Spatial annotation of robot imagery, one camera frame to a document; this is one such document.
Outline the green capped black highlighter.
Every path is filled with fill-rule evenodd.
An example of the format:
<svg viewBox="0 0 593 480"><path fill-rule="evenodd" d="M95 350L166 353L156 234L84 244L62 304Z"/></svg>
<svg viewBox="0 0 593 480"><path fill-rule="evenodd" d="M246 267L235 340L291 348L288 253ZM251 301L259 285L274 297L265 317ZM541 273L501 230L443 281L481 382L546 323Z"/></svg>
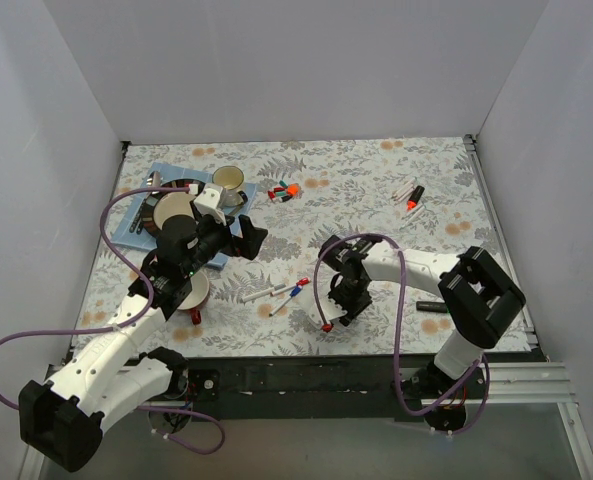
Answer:
<svg viewBox="0 0 593 480"><path fill-rule="evenodd" d="M422 312L447 314L449 312L447 305L444 302L433 301L417 301L416 310Z"/></svg>

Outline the orange capped black highlighter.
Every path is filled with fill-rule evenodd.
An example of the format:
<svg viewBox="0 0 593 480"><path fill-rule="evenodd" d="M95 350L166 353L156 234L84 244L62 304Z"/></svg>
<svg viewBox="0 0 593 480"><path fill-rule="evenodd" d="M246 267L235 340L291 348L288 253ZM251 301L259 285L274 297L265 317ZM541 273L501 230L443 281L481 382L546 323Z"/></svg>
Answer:
<svg viewBox="0 0 593 480"><path fill-rule="evenodd" d="M425 187L422 185L418 185L415 187L415 189L412 191L410 197L407 200L407 210L408 211L412 211L414 210L418 203L420 202L423 194L425 191Z"/></svg>

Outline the teal capped white pen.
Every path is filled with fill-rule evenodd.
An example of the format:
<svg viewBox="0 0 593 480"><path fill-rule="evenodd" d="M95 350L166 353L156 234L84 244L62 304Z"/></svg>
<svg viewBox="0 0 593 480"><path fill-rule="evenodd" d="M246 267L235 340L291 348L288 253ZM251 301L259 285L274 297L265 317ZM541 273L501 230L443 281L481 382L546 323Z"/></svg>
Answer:
<svg viewBox="0 0 593 480"><path fill-rule="evenodd" d="M409 216L406 217L402 229L405 229L408 225L410 225L414 220L419 218L425 211L424 207L417 207Z"/></svg>

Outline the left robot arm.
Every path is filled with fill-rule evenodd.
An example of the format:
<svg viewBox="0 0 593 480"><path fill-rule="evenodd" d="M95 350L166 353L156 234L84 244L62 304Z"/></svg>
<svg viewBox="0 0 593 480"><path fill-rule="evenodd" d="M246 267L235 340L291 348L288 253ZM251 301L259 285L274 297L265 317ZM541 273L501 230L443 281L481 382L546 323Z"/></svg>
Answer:
<svg viewBox="0 0 593 480"><path fill-rule="evenodd" d="M143 260L106 333L93 337L70 362L43 383L28 382L18 397L21 439L68 472L80 470L104 434L151 397L181 398L189 386L184 357L160 347L121 370L144 341L159 330L192 291L192 278L217 254L253 260L268 235L246 215L218 222L168 218L156 247Z"/></svg>

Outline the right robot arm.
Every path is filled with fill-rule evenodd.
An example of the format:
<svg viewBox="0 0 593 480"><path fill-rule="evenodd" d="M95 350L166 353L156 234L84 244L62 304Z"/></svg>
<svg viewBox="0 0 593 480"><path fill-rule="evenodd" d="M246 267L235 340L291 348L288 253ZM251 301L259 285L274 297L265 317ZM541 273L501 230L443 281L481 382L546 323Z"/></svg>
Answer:
<svg viewBox="0 0 593 480"><path fill-rule="evenodd" d="M318 262L335 275L328 292L315 289L303 308L324 332L336 324L349 325L371 305L373 282L396 283L401 293L415 288L443 300L453 332L427 367L406 382L395 382L397 390L408 388L414 395L455 395L526 304L520 288L481 247L437 254L402 250L383 235L332 236L321 247Z"/></svg>

